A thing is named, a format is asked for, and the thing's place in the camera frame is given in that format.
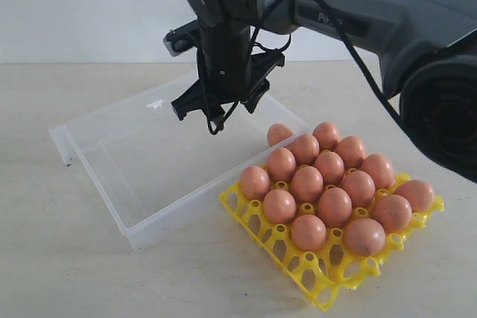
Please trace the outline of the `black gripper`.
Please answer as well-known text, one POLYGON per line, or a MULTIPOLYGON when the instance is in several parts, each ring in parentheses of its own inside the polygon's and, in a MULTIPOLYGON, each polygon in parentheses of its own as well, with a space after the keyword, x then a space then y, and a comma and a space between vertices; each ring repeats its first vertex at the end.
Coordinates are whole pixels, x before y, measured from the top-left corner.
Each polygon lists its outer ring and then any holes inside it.
MULTIPOLYGON (((231 20, 210 27, 200 20, 198 26, 207 97, 217 104, 239 101, 253 114, 270 89, 267 76, 275 67, 284 66, 284 54, 279 49, 250 54, 250 26, 241 22, 231 20)), ((207 117, 202 81, 196 80, 171 105, 180 121, 190 112, 201 111, 207 117)))

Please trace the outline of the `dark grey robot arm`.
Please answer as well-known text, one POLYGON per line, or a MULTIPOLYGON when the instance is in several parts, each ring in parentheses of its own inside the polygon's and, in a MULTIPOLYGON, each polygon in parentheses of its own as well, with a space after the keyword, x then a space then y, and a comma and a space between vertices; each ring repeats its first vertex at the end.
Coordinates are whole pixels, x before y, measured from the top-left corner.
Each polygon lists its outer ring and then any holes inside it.
POLYGON ((414 146, 476 180, 476 0, 187 0, 195 20, 164 43, 197 51, 198 80, 172 102, 178 118, 201 111, 211 134, 232 108, 253 112, 283 49, 261 48, 261 30, 307 28, 343 42, 379 102, 414 146))

